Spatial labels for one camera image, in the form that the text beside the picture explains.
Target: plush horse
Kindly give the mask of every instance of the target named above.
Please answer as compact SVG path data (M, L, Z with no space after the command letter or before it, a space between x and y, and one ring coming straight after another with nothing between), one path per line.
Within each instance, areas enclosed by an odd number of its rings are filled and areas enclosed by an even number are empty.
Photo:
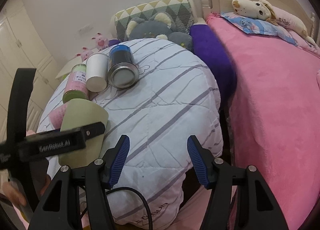
M307 28L300 18L280 8L273 7L266 0L233 0L232 6L236 13L241 16L265 20L273 25L291 29L307 42L316 46L315 41L308 36Z

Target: white striped duvet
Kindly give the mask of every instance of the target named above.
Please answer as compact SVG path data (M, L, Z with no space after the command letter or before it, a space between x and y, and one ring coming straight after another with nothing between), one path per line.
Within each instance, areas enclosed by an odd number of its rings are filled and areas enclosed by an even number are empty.
M187 138L194 134L214 156L222 153L220 93L205 63L182 47L162 39L123 44L139 65L139 82L122 91L108 86L93 99L109 113L100 157L122 134L129 136L129 155L114 187L140 191L149 203L154 229L165 229L178 213L185 172L192 167ZM62 105L65 85L66 80L51 97L38 131L52 130L47 115ZM53 176L59 167L57 158L51 159L48 173ZM145 209L135 194L116 192L108 200L116 223L148 229Z

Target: stuffed animal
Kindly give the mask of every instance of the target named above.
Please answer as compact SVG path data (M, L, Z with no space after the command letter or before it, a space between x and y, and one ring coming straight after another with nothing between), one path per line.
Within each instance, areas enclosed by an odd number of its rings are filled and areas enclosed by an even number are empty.
M159 12L147 21L142 18L133 18L127 26L124 40L140 38L166 39L189 51L192 50L192 37L186 33L176 32L176 25L166 12Z
M81 60L84 61L87 60L93 54L93 52L89 50L87 47L83 47L82 49L83 52L76 54L75 57L81 56Z
M307 42L316 46L315 41L308 36L307 28L300 18L280 8L273 7L266 0L233 0L232 6L236 13L241 16L265 20L273 25L291 29Z
M95 40L96 42L96 48L101 51L103 49L106 49L109 47L109 40L105 36L103 36L101 33L97 33L97 35L92 40Z

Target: purple cushion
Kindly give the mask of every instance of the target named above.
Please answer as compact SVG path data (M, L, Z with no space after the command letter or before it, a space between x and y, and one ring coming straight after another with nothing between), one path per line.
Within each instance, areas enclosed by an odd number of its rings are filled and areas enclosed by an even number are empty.
M193 53L210 68L221 95L220 108L236 90L236 72L218 37L207 25L193 25L190 28Z
M117 45L119 43L120 43L120 41L118 39L112 39L109 41L109 47L113 46L113 45Z

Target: geometric pattern pillow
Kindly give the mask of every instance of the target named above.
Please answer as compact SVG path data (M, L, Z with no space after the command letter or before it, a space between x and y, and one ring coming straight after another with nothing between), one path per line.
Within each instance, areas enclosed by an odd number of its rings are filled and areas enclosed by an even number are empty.
M120 41L124 40L128 23L134 17L148 20L158 12L168 13L176 24L177 31L188 33L193 25L191 5L188 0L157 0L121 10L115 15L115 27Z

